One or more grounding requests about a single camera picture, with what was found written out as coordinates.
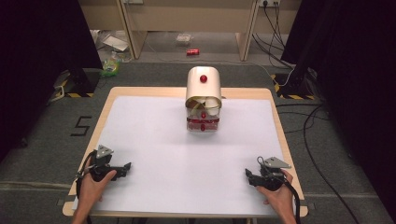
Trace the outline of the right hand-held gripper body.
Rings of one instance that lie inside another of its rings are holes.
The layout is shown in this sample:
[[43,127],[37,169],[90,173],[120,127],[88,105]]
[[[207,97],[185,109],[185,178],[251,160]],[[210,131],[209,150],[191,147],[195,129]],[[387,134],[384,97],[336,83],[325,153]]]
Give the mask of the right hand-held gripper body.
[[271,191],[278,190],[286,180],[282,169],[290,169],[291,166],[277,157],[264,159],[262,156],[257,158],[263,178],[262,186]]

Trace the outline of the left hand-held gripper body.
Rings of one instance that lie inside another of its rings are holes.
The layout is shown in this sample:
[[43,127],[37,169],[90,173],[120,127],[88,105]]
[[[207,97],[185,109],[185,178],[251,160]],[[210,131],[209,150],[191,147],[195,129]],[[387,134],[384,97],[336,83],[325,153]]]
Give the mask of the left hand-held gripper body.
[[100,182],[103,180],[106,175],[115,170],[117,171],[125,171],[123,167],[112,167],[110,165],[110,161],[112,158],[113,150],[109,147],[105,147],[100,145],[94,152],[93,158],[90,164],[90,173],[92,178],[96,182]]

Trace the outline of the white storage box red knob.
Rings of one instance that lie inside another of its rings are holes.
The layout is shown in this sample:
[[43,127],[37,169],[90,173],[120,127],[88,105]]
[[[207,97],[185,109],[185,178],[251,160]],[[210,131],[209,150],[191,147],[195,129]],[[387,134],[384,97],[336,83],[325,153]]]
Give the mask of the white storage box red knob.
[[208,115],[205,110],[207,97],[221,101],[219,71],[212,66],[195,66],[188,73],[185,101],[187,129],[191,132],[215,132],[219,127],[220,110],[217,116]]

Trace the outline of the person's right hand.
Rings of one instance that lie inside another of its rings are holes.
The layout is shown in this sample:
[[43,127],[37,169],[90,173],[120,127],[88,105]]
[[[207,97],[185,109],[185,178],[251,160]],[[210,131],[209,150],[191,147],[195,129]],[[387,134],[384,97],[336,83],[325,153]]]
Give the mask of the person's right hand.
[[256,190],[264,196],[263,203],[269,204],[280,217],[290,217],[293,219],[293,195],[286,185],[282,185],[278,190],[275,191],[271,191],[262,186],[258,186]]

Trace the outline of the person's left hand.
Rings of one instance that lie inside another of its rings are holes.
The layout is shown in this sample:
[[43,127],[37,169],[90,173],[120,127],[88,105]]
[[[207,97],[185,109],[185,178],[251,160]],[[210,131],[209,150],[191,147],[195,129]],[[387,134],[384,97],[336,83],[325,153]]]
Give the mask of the person's left hand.
[[116,171],[110,171],[102,180],[95,181],[89,172],[89,168],[86,167],[79,190],[78,209],[86,208],[90,210],[100,201],[106,185],[112,180],[116,173]]

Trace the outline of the white paper cup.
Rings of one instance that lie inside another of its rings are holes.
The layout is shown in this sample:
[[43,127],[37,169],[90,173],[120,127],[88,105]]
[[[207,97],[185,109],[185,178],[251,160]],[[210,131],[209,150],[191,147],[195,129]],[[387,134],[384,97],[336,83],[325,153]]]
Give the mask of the white paper cup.
[[221,107],[221,101],[216,97],[207,97],[205,99],[205,110],[210,116],[217,116]]

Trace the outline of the black stand base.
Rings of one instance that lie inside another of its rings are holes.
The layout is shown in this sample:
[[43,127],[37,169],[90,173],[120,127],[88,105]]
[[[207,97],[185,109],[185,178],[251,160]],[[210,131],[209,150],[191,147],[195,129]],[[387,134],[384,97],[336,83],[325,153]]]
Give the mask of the black stand base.
[[65,79],[64,92],[67,94],[88,95],[94,93],[99,82],[100,71],[98,69],[82,69],[77,73],[70,73]]

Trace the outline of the green plastic bag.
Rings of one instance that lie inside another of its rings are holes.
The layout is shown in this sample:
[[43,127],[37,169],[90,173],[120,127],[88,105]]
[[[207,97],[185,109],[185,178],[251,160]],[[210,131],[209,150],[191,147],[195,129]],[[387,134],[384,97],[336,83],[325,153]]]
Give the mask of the green plastic bag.
[[113,53],[109,58],[103,62],[103,69],[100,72],[102,77],[114,77],[119,73],[120,59]]

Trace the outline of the black curtain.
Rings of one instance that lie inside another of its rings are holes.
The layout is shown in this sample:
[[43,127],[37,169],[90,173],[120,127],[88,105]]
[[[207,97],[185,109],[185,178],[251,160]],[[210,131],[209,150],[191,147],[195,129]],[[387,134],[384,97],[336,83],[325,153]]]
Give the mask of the black curtain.
[[29,132],[63,71],[101,67],[78,0],[0,0],[0,161]]
[[283,60],[314,69],[396,224],[396,0],[301,0]]

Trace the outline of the white crumpled bag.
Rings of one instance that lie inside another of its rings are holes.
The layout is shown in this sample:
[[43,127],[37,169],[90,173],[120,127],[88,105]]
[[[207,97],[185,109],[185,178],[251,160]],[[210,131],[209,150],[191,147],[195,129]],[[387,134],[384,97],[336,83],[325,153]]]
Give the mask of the white crumpled bag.
[[125,40],[115,37],[110,31],[91,30],[91,35],[94,44],[99,47],[109,46],[115,51],[125,51],[129,48],[129,44]]

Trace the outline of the beige wooden desk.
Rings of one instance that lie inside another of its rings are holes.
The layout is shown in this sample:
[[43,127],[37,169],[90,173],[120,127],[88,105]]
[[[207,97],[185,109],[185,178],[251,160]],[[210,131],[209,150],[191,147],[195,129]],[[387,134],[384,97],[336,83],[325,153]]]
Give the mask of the beige wooden desk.
[[270,34],[275,24],[287,35],[302,0],[280,0],[259,7],[259,0],[78,0],[92,30],[122,30],[131,56],[140,57],[149,32],[233,33],[242,61],[251,36]]

